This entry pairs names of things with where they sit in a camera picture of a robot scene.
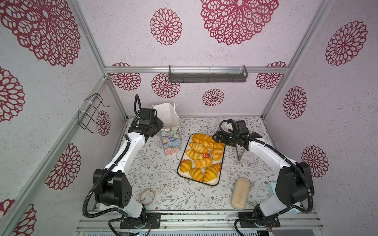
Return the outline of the floral paper bag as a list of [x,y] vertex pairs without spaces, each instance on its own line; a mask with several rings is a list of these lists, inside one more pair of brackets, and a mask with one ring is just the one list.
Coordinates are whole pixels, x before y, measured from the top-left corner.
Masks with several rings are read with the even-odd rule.
[[176,112],[178,101],[174,104],[162,103],[153,105],[151,108],[157,111],[157,117],[164,123],[159,131],[164,154],[172,155],[180,151],[179,116]]

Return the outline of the round knotted bread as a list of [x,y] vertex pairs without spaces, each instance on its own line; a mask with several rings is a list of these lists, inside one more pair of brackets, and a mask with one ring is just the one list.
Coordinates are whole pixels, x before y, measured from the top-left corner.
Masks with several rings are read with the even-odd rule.
[[221,160],[222,157],[223,157],[223,154],[224,154],[223,149],[219,149],[219,148],[215,148],[215,149],[210,151],[210,157],[214,161]]

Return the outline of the small orange bread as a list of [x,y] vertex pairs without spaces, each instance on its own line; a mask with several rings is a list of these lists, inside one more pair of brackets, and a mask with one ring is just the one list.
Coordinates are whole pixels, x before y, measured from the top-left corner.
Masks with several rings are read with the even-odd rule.
[[207,168],[213,165],[213,160],[211,158],[204,158],[202,160],[196,160],[195,161],[195,166],[196,168],[203,169]]

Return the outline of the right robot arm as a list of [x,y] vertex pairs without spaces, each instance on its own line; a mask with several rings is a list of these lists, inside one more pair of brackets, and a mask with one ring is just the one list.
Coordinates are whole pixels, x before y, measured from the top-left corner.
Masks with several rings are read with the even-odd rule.
[[217,143],[245,148],[278,174],[275,194],[256,206],[256,212],[260,214],[256,219],[269,219],[291,209],[302,213],[312,212],[315,190],[311,167],[306,162],[296,162],[286,157],[255,132],[241,135],[219,130],[212,139]]

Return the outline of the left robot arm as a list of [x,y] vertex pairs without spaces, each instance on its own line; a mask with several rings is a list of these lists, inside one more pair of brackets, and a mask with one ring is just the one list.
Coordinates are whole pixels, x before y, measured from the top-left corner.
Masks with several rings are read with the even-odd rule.
[[[115,157],[104,169],[97,169],[93,174],[94,185],[87,194],[82,212],[86,218],[95,218],[115,211],[124,217],[143,221],[145,207],[132,198],[132,187],[127,179],[130,167],[141,148],[150,137],[155,136],[163,128],[164,123],[157,117],[138,118],[132,122],[125,133],[125,141]],[[89,213],[90,198],[110,208],[98,213]]]

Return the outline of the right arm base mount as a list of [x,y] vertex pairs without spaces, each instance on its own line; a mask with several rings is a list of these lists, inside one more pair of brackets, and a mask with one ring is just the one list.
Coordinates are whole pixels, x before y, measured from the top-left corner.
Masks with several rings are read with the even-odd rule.
[[264,219],[262,215],[255,216],[252,211],[242,211],[238,213],[240,219],[239,223],[242,228],[278,228],[281,227],[279,219],[275,217],[266,217]]

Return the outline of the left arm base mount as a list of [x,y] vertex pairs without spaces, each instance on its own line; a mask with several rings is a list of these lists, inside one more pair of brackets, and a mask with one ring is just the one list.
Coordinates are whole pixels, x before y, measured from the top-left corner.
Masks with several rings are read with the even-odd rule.
[[161,213],[142,213],[139,218],[128,217],[120,223],[121,229],[159,229],[161,223]]

